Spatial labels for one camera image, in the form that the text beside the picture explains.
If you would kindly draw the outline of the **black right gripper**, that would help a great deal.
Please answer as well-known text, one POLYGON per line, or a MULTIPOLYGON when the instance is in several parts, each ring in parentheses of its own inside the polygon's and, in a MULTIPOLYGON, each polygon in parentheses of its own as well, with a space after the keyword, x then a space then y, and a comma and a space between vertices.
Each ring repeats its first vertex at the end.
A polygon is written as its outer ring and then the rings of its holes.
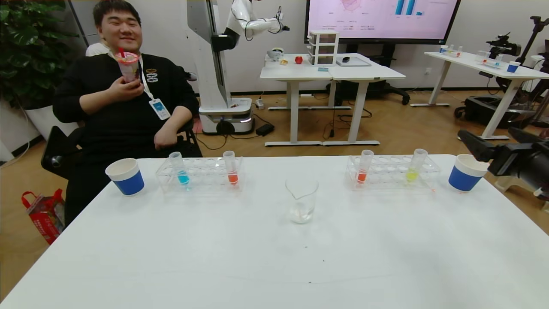
POLYGON ((458 138, 477 161, 492 160, 489 172, 494 176, 512 176, 530 186, 547 186, 549 158, 546 139, 518 127, 510 127, 508 133, 514 143, 494 145, 467 130, 460 130, 458 138))

